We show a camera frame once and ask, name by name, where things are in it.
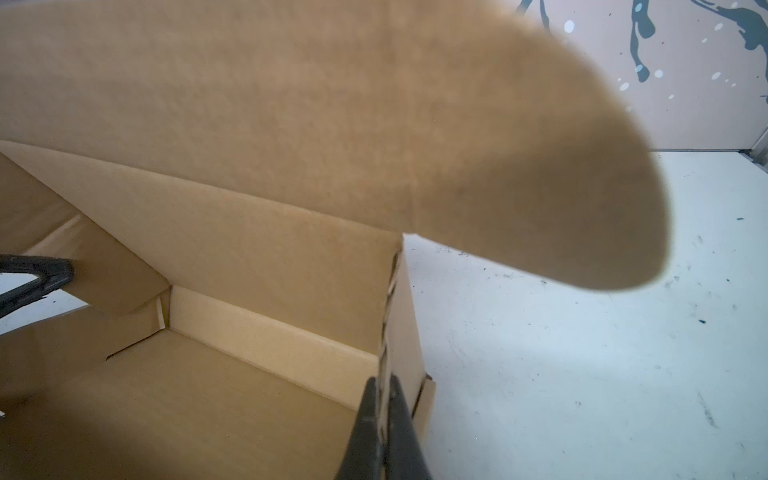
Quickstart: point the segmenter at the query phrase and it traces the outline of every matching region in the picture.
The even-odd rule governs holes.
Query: cardboard box
[[[590,288],[666,253],[623,111],[483,2],[5,5],[0,105],[0,250],[90,304],[0,336],[0,478],[330,478],[370,376],[427,428],[402,232]]]

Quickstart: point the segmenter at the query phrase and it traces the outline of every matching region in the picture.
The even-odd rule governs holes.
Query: table surface
[[[435,478],[768,478],[768,174],[658,157],[671,257],[633,291],[406,237]]]

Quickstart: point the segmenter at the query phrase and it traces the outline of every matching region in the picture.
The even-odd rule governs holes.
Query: painted wall
[[[768,0],[503,1],[594,62],[654,148],[747,149],[766,130]]]

